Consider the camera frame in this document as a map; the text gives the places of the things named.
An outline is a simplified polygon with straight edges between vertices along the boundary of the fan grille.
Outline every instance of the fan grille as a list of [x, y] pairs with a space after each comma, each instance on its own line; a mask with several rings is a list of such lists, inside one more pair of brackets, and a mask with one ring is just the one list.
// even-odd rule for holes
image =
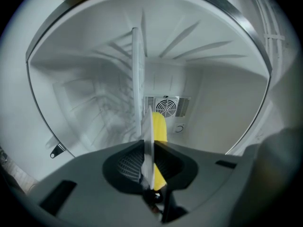
[[165, 118], [172, 116], [176, 109], [175, 102], [169, 99], [162, 100], [156, 105], [156, 112], [159, 112]]

